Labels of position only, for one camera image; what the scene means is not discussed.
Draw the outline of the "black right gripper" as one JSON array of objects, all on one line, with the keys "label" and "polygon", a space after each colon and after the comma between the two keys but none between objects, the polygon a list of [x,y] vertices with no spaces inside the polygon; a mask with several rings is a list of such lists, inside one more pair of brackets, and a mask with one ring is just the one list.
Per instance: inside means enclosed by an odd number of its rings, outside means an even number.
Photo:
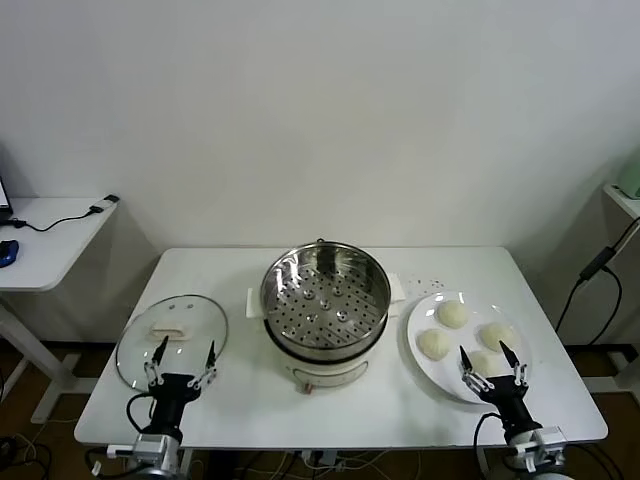
[{"label": "black right gripper", "polygon": [[495,406],[501,417],[505,434],[521,434],[542,427],[536,422],[524,403],[528,391],[528,366],[521,363],[517,354],[503,341],[502,352],[511,367],[507,375],[491,377],[494,362],[481,351],[467,353],[460,346],[462,381],[481,400]]}]

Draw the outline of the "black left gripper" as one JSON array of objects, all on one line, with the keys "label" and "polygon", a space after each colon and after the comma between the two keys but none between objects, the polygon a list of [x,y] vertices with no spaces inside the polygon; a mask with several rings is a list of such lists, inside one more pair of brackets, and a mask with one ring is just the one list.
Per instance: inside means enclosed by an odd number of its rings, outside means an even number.
[{"label": "black left gripper", "polygon": [[211,341],[204,372],[196,377],[182,373],[160,374],[160,363],[168,341],[169,336],[166,335],[151,360],[144,363],[149,393],[155,400],[149,433],[182,436],[180,425],[186,405],[197,400],[201,390],[207,388],[217,375],[215,341]]}]

